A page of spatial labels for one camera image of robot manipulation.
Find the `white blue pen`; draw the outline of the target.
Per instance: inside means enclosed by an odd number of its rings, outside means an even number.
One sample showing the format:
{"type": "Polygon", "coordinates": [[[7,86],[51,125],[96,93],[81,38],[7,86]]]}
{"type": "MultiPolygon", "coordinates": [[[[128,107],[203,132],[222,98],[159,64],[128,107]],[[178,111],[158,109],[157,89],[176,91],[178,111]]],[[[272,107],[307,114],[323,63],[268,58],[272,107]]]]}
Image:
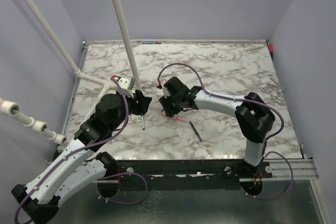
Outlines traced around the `white blue pen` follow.
{"type": "Polygon", "coordinates": [[[145,130],[145,120],[144,120],[144,115],[141,115],[141,124],[142,124],[142,130],[145,130]]]}

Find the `red pen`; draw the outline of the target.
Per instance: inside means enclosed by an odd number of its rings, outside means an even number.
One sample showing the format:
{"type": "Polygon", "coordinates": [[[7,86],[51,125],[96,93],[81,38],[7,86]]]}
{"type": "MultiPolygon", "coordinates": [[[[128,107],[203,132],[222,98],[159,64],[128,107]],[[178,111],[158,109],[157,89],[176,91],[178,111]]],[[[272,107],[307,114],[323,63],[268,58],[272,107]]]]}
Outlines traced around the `red pen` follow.
{"type": "Polygon", "coordinates": [[[177,118],[177,117],[169,117],[169,116],[167,116],[167,115],[165,115],[165,114],[163,114],[163,113],[159,113],[159,115],[161,116],[161,117],[164,117],[164,118],[167,118],[167,119],[171,119],[171,120],[175,120],[175,121],[179,121],[179,122],[183,122],[183,123],[186,123],[186,120],[185,119],[182,119],[182,118],[177,118]]]}

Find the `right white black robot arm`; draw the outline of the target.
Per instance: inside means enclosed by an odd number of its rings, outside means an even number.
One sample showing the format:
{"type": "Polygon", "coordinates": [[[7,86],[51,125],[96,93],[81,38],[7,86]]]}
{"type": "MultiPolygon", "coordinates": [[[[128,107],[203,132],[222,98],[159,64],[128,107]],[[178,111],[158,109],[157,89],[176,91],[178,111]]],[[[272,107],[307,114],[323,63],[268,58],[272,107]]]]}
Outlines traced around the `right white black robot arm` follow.
{"type": "Polygon", "coordinates": [[[246,177],[259,173],[266,135],[275,121],[259,95],[251,92],[245,97],[230,95],[223,99],[221,94],[208,94],[199,86],[188,88],[177,77],[170,78],[161,88],[163,96],[159,102],[170,118],[187,110],[209,110],[234,117],[247,139],[241,171],[246,177]]]}

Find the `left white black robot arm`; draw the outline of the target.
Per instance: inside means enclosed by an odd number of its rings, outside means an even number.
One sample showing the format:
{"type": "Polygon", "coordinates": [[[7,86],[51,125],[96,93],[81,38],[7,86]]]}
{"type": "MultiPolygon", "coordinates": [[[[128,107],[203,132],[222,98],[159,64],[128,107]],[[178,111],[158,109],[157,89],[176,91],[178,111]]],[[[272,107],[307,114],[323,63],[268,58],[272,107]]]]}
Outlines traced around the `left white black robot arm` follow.
{"type": "Polygon", "coordinates": [[[27,185],[16,185],[11,193],[29,217],[29,223],[48,223],[73,194],[97,179],[110,179],[119,172],[117,161],[98,150],[126,127],[129,115],[145,115],[152,101],[140,90],[128,97],[105,94],[94,114],[81,124],[64,151],[27,185]]]}

